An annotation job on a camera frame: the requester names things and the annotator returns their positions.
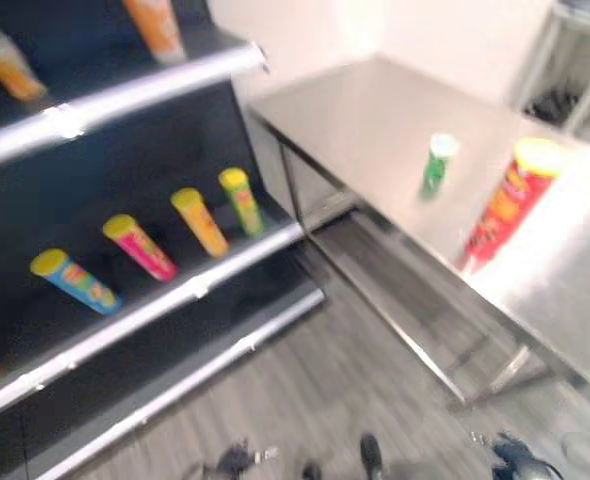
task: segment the table top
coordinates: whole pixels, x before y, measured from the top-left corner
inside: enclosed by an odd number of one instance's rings
[[[378,57],[252,108],[590,383],[590,145]],[[440,132],[462,149],[427,199],[423,172],[430,137]],[[524,136],[557,140],[575,161],[488,265],[460,271],[469,235]]]

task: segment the black cable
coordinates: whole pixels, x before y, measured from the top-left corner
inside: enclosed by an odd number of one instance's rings
[[[564,476],[560,473],[559,470],[557,470],[557,468],[555,468],[553,465],[551,465],[548,462],[544,462],[542,460],[540,460],[544,465],[546,465],[548,467],[548,469],[550,471],[552,471],[555,475],[557,475],[557,477],[559,478],[559,480],[564,480]]]

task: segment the can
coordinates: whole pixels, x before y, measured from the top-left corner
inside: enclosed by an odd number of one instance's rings
[[[568,160],[566,149],[552,140],[520,140],[502,183],[473,230],[466,247],[468,257],[482,263],[491,260],[546,193]]]
[[[172,64],[186,59],[171,0],[123,0],[155,59]]]
[[[0,32],[0,82],[8,93],[25,102],[46,94],[46,87],[31,70],[15,43]]]
[[[110,288],[73,262],[59,248],[46,250],[35,257],[30,270],[96,312],[108,315],[121,306],[119,297]]]
[[[104,224],[103,231],[157,280],[168,282],[177,273],[175,264],[130,215],[115,215]]]
[[[253,196],[248,176],[241,168],[228,168],[219,174],[219,183],[235,207],[237,216],[247,235],[256,236],[264,231],[264,222]]]
[[[228,242],[204,204],[202,195],[194,188],[182,188],[171,196],[177,209],[204,249],[213,257],[228,252]]]
[[[460,146],[457,139],[447,133],[438,133],[431,137],[428,163],[424,169],[423,193],[437,192],[446,176],[448,163],[459,153]]]

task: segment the yellow can lid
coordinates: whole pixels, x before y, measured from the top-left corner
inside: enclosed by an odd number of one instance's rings
[[[51,248],[50,250],[43,251],[33,259],[30,270],[35,275],[47,277],[62,268],[62,265],[67,259],[68,255],[66,255],[64,250]]]
[[[229,190],[248,183],[248,176],[241,168],[227,168],[219,174],[219,183]]]
[[[137,222],[133,217],[119,214],[107,221],[102,230],[104,231],[104,235],[115,240],[123,237],[136,226]]]
[[[570,161],[568,150],[546,138],[523,138],[515,145],[517,164],[536,175],[557,177]]]
[[[171,195],[171,203],[176,209],[183,210],[190,205],[202,203],[202,195],[195,188],[182,188]]]

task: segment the wooden floor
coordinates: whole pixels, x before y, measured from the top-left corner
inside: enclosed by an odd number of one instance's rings
[[[331,232],[334,248],[342,248],[342,239],[355,243],[352,228]],[[360,261],[374,265],[377,259]],[[279,458],[252,471],[249,480],[297,478],[307,458],[322,463],[328,480],[358,480],[364,475],[357,445],[360,434],[370,431],[380,439],[392,478],[486,479],[495,459],[473,444],[470,432],[507,429],[567,479],[590,478],[589,467],[572,465],[562,452],[569,442],[576,461],[590,462],[590,404],[571,387],[549,382],[473,412],[451,414],[445,392],[383,322],[335,274],[327,271],[323,281],[329,299],[321,310],[72,477],[199,479],[202,462],[213,463],[231,442],[248,437],[253,447],[280,450]],[[423,302],[411,301],[414,296],[402,302],[406,305],[396,312],[400,324],[416,328],[436,302],[441,307],[433,315],[445,318],[445,297],[407,287],[427,293]],[[477,341],[474,330],[458,328],[468,332],[468,344]],[[466,350],[467,339],[455,335],[452,322],[433,322],[426,338],[440,348],[445,337]],[[504,350],[510,346],[492,352]],[[489,358],[463,362],[461,369],[481,375],[480,365],[498,361],[489,352]],[[444,352],[440,358],[450,361]]]

